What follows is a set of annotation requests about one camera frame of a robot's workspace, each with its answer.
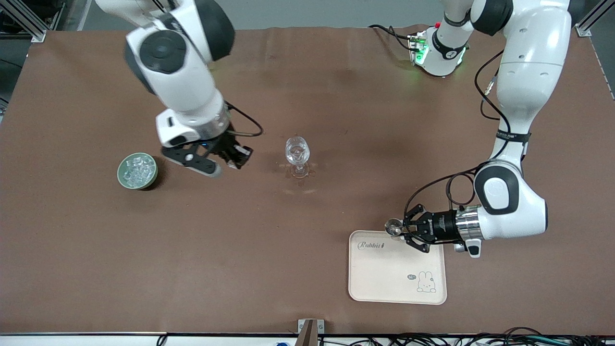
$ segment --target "white tray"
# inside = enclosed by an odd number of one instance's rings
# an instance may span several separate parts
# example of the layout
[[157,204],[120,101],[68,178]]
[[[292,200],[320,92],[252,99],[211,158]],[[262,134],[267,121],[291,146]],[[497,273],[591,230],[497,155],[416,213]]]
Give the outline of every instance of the white tray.
[[354,300],[432,305],[446,300],[442,245],[425,254],[383,231],[355,231],[348,254],[348,293]]

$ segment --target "floor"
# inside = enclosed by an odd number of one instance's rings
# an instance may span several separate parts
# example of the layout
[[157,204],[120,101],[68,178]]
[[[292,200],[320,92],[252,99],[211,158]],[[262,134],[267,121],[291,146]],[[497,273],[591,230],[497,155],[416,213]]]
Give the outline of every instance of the floor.
[[[599,0],[587,0],[591,9]],[[131,30],[122,19],[104,13],[93,0],[66,0],[63,30]],[[433,0],[218,0],[236,29],[289,26],[365,27],[408,26],[442,19],[442,7]],[[615,81],[615,10],[592,28],[592,42],[605,79]],[[27,40],[0,40],[0,59],[22,65],[30,48]],[[20,69],[0,61],[0,98],[10,101]],[[6,103],[0,99],[0,121]]]

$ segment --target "table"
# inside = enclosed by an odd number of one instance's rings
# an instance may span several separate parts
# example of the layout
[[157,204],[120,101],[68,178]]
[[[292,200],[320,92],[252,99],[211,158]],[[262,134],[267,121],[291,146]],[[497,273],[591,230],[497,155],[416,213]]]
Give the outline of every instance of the table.
[[[0,331],[287,332],[324,318],[328,332],[613,334],[615,105],[588,39],[571,40],[524,161],[549,229],[487,241],[478,260],[447,246],[448,300],[427,306],[353,301],[348,236],[488,157],[497,123],[473,79],[503,38],[475,33],[442,79],[369,29],[240,31],[212,71],[265,128],[241,139],[249,164],[215,180],[160,160],[159,185],[129,191],[117,165],[161,158],[164,106],[125,66],[124,35],[50,32],[30,49],[0,128]],[[295,134],[312,153],[302,183],[286,175]],[[418,201],[444,210],[443,189]]]

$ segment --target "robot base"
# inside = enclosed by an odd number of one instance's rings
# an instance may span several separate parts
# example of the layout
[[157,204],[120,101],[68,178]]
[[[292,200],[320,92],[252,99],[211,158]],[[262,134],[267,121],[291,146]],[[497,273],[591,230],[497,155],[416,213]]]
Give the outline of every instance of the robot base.
[[422,31],[416,37],[410,40],[410,48],[416,48],[419,52],[410,52],[410,60],[412,64],[420,66],[425,72],[442,77],[451,74],[457,65],[461,63],[466,49],[464,48],[458,57],[447,60],[442,57],[442,54],[437,51],[432,42],[432,37],[436,31],[435,27],[430,27],[426,31]]

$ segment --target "black cable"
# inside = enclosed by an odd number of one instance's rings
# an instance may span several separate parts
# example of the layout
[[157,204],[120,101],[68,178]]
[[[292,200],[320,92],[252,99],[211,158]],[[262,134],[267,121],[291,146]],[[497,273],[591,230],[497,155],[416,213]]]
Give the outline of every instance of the black cable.
[[417,343],[417,344],[419,344],[421,346],[433,346],[433,345],[430,345],[429,342],[427,342],[426,340],[424,340],[423,338],[420,338],[420,337],[412,337],[412,336],[411,337],[406,337],[406,338],[400,337],[400,339],[404,339],[405,340],[404,345],[407,345],[410,342],[415,342],[415,343]]
[[396,37],[398,37],[398,38],[400,38],[400,39],[408,39],[408,36],[400,35],[400,34],[396,33],[396,32],[395,32],[395,30],[392,30],[392,31],[391,31],[391,30],[389,30],[389,29],[385,28],[384,26],[382,26],[382,25],[380,25],[380,24],[372,24],[372,25],[368,26],[368,28],[371,28],[371,29],[374,29],[374,28],[376,28],[376,29],[380,29],[380,30],[383,30],[384,32],[386,32],[387,34],[389,34],[389,35],[393,35],[393,36],[396,36]]
[[229,102],[226,102],[226,106],[230,110],[236,110],[239,114],[241,114],[244,117],[246,117],[249,121],[251,121],[254,125],[256,125],[258,127],[258,132],[256,132],[256,133],[237,132],[237,131],[228,131],[228,133],[230,133],[232,135],[236,135],[238,137],[258,137],[258,136],[263,134],[264,129],[261,126],[261,124],[258,123],[258,121],[254,120],[251,116],[245,114],[242,110],[240,110],[239,108],[235,107],[234,105],[231,105]]
[[168,335],[161,335],[158,337],[158,340],[156,341],[156,346],[163,346],[166,342],[167,342],[167,337]]
[[384,346],[383,344],[379,343],[378,340],[374,339],[373,337],[369,337],[368,339],[370,340],[370,343],[374,344],[375,346]]
[[389,338],[389,340],[391,341],[389,343],[389,346],[392,346],[393,344],[396,344],[397,346],[403,346],[405,344],[402,345],[401,342],[399,342],[399,340],[397,338]]
[[471,346],[473,343],[482,340],[482,339],[502,339],[502,334],[490,334],[490,333],[480,333],[473,337],[470,341],[466,342],[463,346]]
[[366,340],[359,340],[359,341],[355,341],[355,342],[353,342],[352,344],[350,344],[350,345],[348,345],[348,346],[357,346],[357,345],[362,344],[362,343],[364,343],[364,342],[369,342],[369,343],[371,343],[371,340],[370,340],[370,339],[366,339]]
[[[433,346],[450,346],[450,344],[445,339],[443,339],[440,335],[438,335],[438,334],[412,333],[411,336],[414,339],[421,339],[423,341],[426,341],[426,342],[432,344]],[[443,345],[438,344],[436,341],[434,341],[434,339],[438,339],[438,340],[442,341]]]
[[159,10],[166,12],[166,10],[164,9],[164,6],[160,3],[160,1],[152,0],[152,2],[156,5],[156,7],[158,7]]
[[510,337],[512,335],[512,333],[516,332],[516,331],[530,331],[536,335],[542,335],[539,331],[532,329],[532,328],[528,328],[528,327],[514,327],[514,328],[510,328],[509,330],[507,330],[506,332],[504,332],[504,334],[506,335],[504,337],[504,346],[510,346]]
[[485,100],[481,100],[480,101],[480,115],[484,116],[485,118],[489,119],[489,120],[499,120],[499,118],[494,118],[492,116],[488,116],[485,114],[485,111],[483,109],[483,106],[485,105]]
[[[487,103],[489,103],[489,105],[496,111],[498,112],[498,114],[500,115],[500,117],[502,118],[502,120],[504,120],[504,122],[506,123],[506,131],[510,132],[510,123],[508,122],[508,119],[506,118],[506,116],[504,115],[504,113],[502,113],[502,111],[495,105],[493,104],[493,102],[491,101],[491,99],[489,99],[489,97],[487,95],[485,95],[485,93],[482,91],[482,89],[480,88],[480,86],[478,86],[478,76],[480,75],[480,73],[485,69],[485,67],[487,67],[487,65],[491,64],[491,62],[493,62],[493,60],[496,60],[497,57],[499,57],[500,55],[502,55],[502,53],[504,53],[504,49],[500,50],[499,53],[497,53],[496,55],[494,55],[491,59],[487,60],[486,63],[483,64],[483,66],[481,66],[478,71],[476,71],[476,74],[474,75],[474,87],[476,87],[476,90],[478,91],[478,93],[480,94],[480,96],[483,98],[484,101],[486,101]],[[491,159],[495,159],[497,158],[506,148],[506,145],[508,145],[508,141],[504,142],[504,145],[502,146],[502,148],[500,148],[500,150],[498,151],[497,154],[495,154],[493,157],[491,157]]]
[[393,36],[397,42],[399,42],[399,45],[402,46],[404,49],[409,50],[411,52],[418,52],[419,50],[416,48],[410,48],[408,46],[406,46],[403,42],[402,39],[408,40],[408,36],[403,36],[400,35],[398,33],[395,32],[395,29],[393,29],[393,26],[390,25],[388,29],[386,29],[384,26],[379,25],[379,24],[374,24],[374,25],[370,25],[368,26],[368,28],[377,28],[377,29],[382,29],[384,30],[384,32],[386,32],[387,34]]
[[348,346],[348,344],[342,344],[341,342],[325,341],[325,338],[323,337],[319,338],[319,342],[321,345],[322,344],[332,344],[332,345]]
[[18,65],[18,64],[14,63],[14,62],[10,62],[8,60],[0,59],[0,62],[8,63],[9,65],[13,65],[13,66],[16,66],[16,67],[19,67],[19,68],[23,68],[23,66]]
[[[465,203],[459,203],[459,202],[455,201],[453,199],[453,196],[451,195],[451,184],[453,183],[453,180],[456,177],[466,177],[468,180],[470,180],[470,184],[472,184],[472,197],[470,197],[470,199],[468,199],[467,202],[465,202]],[[466,205],[468,205],[468,204],[470,204],[472,202],[474,197],[476,197],[476,191],[474,191],[474,179],[472,179],[472,177],[469,176],[468,173],[457,173],[457,174],[453,175],[446,182],[446,190],[445,191],[446,191],[446,198],[448,198],[449,202],[453,203],[453,204],[457,204],[458,206],[466,206]]]
[[523,345],[527,345],[527,344],[531,344],[531,345],[536,345],[537,342],[539,342],[540,344],[546,344],[546,345],[551,345],[551,346],[562,346],[562,342],[551,342],[548,339],[544,339],[544,340],[534,340],[531,338],[528,338],[527,336],[520,336],[520,337],[514,337],[513,339],[515,340],[522,340],[521,344]]
[[[408,213],[408,207],[410,206],[410,203],[412,203],[412,200],[416,197],[416,195],[418,195],[421,191],[425,190],[426,188],[428,188],[428,187],[430,187],[430,186],[432,186],[432,185],[434,185],[434,184],[436,184],[436,183],[439,183],[439,182],[441,182],[441,181],[443,181],[443,180],[446,180],[446,179],[448,179],[449,181],[446,183],[445,193],[446,193],[446,198],[448,198],[448,200],[449,200],[449,202],[450,202],[450,203],[455,203],[455,204],[457,204],[458,206],[464,206],[464,205],[467,205],[467,204],[471,203],[471,202],[472,202],[472,200],[474,199],[474,197],[476,196],[476,191],[474,191],[474,188],[473,188],[473,187],[472,187],[472,197],[471,197],[471,199],[470,199],[470,200],[468,200],[468,202],[467,202],[467,203],[463,204],[463,203],[458,203],[457,201],[455,201],[455,200],[452,198],[452,196],[451,196],[451,191],[450,191],[451,184],[452,184],[452,182],[453,182],[453,179],[455,179],[456,177],[458,177],[458,176],[460,176],[460,175],[463,175],[463,176],[467,177],[467,178],[468,178],[468,179],[472,182],[472,184],[474,184],[474,180],[473,180],[473,179],[472,179],[472,177],[470,177],[469,175],[476,175],[476,173],[480,170],[480,168],[482,168],[482,166],[484,166],[485,164],[486,164],[486,162],[483,162],[483,163],[480,163],[478,166],[473,167],[473,168],[470,168],[470,169],[468,169],[468,170],[466,170],[466,171],[457,172],[457,173],[450,174],[450,175],[447,175],[447,176],[445,176],[445,177],[442,177],[442,178],[436,179],[436,180],[434,180],[434,181],[432,181],[432,182],[430,182],[430,183],[427,183],[426,185],[424,185],[424,186],[423,186],[423,187],[421,187],[420,189],[416,190],[416,191],[412,194],[412,196],[410,196],[410,198],[408,198],[408,201],[406,202],[406,205],[405,205],[405,207],[403,208],[403,218],[404,218],[404,220],[405,220],[405,218],[406,218],[406,214]],[[413,237],[414,239],[417,239],[417,240],[419,240],[419,241],[421,241],[421,242],[423,242],[423,243],[426,243],[426,244],[431,244],[431,245],[436,245],[436,244],[454,244],[454,243],[457,243],[457,242],[458,242],[458,241],[455,241],[455,240],[449,240],[449,241],[438,241],[438,242],[435,242],[435,241],[426,241],[426,240],[422,239],[420,236],[413,234],[413,233],[410,231],[410,225],[405,225],[405,227],[406,227],[406,229],[408,230],[408,234],[410,234],[410,236],[411,236],[411,237]]]

